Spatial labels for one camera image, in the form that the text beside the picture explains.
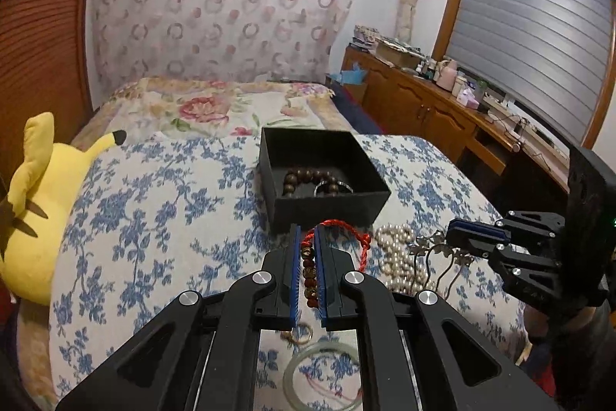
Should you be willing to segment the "circle patterned lace cover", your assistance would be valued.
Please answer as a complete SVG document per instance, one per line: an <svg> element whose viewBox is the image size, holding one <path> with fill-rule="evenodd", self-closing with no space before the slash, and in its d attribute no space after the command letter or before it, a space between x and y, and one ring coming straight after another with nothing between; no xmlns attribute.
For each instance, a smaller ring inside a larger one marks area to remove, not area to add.
<svg viewBox="0 0 616 411"><path fill-rule="evenodd" d="M353 0L92 0L100 91L144 77L321 81Z"/></svg>

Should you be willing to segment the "black jewelry box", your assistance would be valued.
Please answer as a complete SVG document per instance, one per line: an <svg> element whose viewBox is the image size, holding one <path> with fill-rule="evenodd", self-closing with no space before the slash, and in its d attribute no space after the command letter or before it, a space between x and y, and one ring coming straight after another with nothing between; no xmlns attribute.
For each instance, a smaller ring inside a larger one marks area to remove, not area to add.
<svg viewBox="0 0 616 411"><path fill-rule="evenodd" d="M265 127L258 167L274 234L294 225L308 230L328 219L368 227L390 198L349 131Z"/></svg>

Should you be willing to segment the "brown wooden wardrobe door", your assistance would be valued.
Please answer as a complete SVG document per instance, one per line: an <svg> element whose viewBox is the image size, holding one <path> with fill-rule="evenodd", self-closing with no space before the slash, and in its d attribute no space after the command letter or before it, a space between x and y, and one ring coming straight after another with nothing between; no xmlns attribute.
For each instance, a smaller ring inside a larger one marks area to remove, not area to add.
<svg viewBox="0 0 616 411"><path fill-rule="evenodd" d="M22 162L28 118L52 112L55 137L93 116L85 61L85 0L1 0L1 178Z"/></svg>

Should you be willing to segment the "yellow Pikachu plush toy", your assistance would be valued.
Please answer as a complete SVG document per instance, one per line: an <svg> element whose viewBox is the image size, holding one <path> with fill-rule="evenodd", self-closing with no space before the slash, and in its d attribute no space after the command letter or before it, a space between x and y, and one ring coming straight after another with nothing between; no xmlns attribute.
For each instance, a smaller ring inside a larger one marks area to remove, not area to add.
<svg viewBox="0 0 616 411"><path fill-rule="evenodd" d="M27 120L23 161L1 200L1 280L10 293L50 305L63 235L85 176L95 159L126 140L115 130L88 150L54 141L51 112Z"/></svg>

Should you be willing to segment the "pink bottle on desk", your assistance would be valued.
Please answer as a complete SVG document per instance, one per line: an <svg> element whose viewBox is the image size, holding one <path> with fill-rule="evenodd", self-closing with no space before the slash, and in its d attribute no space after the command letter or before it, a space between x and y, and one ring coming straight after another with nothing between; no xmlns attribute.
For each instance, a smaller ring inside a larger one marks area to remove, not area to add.
<svg viewBox="0 0 616 411"><path fill-rule="evenodd" d="M444 59L437 66L435 83L442 90L451 92L457 77L457 62L454 59Z"/></svg>

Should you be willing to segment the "blue paper bag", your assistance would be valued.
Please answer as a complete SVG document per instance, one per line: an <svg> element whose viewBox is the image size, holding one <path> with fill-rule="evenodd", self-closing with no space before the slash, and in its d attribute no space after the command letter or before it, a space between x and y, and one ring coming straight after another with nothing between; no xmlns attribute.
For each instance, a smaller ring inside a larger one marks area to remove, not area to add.
<svg viewBox="0 0 616 411"><path fill-rule="evenodd" d="M362 69L358 62L354 62L350 69L340 70L329 74L328 77L342 86L360 86L363 84L368 71Z"/></svg>

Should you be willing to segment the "pale green jade bangle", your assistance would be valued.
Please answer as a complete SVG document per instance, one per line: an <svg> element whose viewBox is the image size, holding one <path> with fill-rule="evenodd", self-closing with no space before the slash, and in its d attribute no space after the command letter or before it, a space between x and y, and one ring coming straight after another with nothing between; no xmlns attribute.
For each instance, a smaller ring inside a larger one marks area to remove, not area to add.
<svg viewBox="0 0 616 411"><path fill-rule="evenodd" d="M363 391L359 379L359 355L352 345L337 340L322 340L297 352L289 361L282 388L291 410L359 410Z"/></svg>

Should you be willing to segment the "grey window roller shutter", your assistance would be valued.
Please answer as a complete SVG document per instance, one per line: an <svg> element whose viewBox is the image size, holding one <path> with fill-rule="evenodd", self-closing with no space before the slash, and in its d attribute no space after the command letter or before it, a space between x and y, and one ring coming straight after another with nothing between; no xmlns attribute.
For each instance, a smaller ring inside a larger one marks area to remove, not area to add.
<svg viewBox="0 0 616 411"><path fill-rule="evenodd" d="M460 0L445 53L581 143L611 46L612 0Z"/></svg>

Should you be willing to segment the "pink floral beige bedspread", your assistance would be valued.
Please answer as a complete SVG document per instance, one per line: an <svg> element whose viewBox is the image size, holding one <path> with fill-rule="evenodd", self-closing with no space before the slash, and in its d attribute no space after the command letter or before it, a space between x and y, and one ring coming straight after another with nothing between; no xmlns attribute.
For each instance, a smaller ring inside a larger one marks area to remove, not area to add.
<svg viewBox="0 0 616 411"><path fill-rule="evenodd" d="M264 127L351 131L334 97L324 84L311 82L145 77L114 92L72 145L86 150L119 129L129 144L150 138L259 138Z"/></svg>

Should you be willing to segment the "blue floral white quilt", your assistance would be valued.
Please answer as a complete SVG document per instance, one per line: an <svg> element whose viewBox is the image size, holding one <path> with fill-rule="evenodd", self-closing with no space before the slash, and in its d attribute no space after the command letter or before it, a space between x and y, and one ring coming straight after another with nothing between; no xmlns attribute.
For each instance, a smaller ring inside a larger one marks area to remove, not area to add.
<svg viewBox="0 0 616 411"><path fill-rule="evenodd" d="M400 225L430 236L453 218L493 223L487 199L429 142L357 134L390 188L374 230ZM63 398L179 293L226 290L283 245L267 226L253 137L125 144L96 159L85 177L56 260L49 313L52 380ZM474 261L449 305L512 360L525 344L522 307L501 280ZM261 335L254 410L291 410L282 379L290 359L328 334L300 300L300 323L285 339Z"/></svg>

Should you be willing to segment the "cardboard box on desk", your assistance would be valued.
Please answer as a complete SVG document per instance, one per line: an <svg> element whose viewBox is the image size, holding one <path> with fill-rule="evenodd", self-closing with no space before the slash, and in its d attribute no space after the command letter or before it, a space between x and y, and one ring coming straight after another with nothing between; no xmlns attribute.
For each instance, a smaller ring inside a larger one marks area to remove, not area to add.
<svg viewBox="0 0 616 411"><path fill-rule="evenodd" d="M383 62L388 62L390 66L400 69L415 69L424 60L422 54L383 40L377 43L375 56Z"/></svg>

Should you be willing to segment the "wooden cabinet desk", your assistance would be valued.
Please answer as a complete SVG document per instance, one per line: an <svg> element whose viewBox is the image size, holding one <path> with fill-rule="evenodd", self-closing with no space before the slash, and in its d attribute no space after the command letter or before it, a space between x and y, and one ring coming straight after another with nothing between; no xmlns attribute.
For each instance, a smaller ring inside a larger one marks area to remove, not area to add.
<svg viewBox="0 0 616 411"><path fill-rule="evenodd" d="M568 163L531 142L529 134L515 138L514 121L503 112L466 109L430 81L348 47L343 69L354 66L367 72L357 101L384 133L430 142L485 188L532 175L548 187L567 190Z"/></svg>

